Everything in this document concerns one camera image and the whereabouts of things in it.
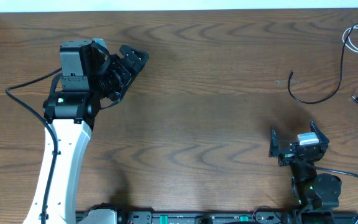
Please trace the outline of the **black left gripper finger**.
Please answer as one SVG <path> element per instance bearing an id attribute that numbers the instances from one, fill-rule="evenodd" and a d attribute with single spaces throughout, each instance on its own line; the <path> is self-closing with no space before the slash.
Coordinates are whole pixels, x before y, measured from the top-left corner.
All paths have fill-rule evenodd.
<path id="1" fill-rule="evenodd" d="M 137 58 L 135 61 L 133 61 L 132 67 L 129 70 L 131 73 L 132 81 L 134 81 L 137 78 L 138 74 L 143 70 L 146 63 L 147 63 L 146 58 L 143 58 L 142 60 Z"/>
<path id="2" fill-rule="evenodd" d="M 122 45 L 119 51 L 124 58 L 131 62 L 147 62 L 149 59 L 147 52 L 135 49 L 129 45 Z"/>

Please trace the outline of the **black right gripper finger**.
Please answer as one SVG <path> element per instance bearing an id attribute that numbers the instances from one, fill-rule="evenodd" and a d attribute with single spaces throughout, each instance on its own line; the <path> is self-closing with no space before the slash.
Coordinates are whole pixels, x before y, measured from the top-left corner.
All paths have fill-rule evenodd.
<path id="1" fill-rule="evenodd" d="M 329 139 L 318 129 L 316 123 L 310 120 L 310 131 L 314 133 L 309 144 L 329 144 Z"/>
<path id="2" fill-rule="evenodd" d="M 270 148 L 269 157 L 279 156 L 279 141 L 277 139 L 277 133 L 273 127 L 270 128 Z"/>

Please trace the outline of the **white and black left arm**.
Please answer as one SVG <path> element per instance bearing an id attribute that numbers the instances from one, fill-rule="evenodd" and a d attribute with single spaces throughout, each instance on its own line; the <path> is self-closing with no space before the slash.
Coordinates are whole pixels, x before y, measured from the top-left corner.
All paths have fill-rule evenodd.
<path id="1" fill-rule="evenodd" d="M 103 39 L 60 46 L 62 70 L 44 101 L 45 150 L 25 223 L 75 223 L 76 196 L 86 147 L 101 100 L 120 103 L 149 54 L 122 45 L 110 54 Z"/>

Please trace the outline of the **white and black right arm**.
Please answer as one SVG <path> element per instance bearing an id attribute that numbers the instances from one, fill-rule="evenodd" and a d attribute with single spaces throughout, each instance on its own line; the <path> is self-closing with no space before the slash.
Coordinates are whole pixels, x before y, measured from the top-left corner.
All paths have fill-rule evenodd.
<path id="1" fill-rule="evenodd" d="M 291 188 L 299 206 L 285 212 L 282 223 L 334 223 L 333 208 L 339 206 L 341 179 L 317 173 L 315 162 L 328 149 L 329 139 L 310 121 L 310 132 L 297 135 L 289 148 L 281 149 L 276 131 L 270 130 L 269 157 L 276 157 L 280 167 L 291 169 Z"/>

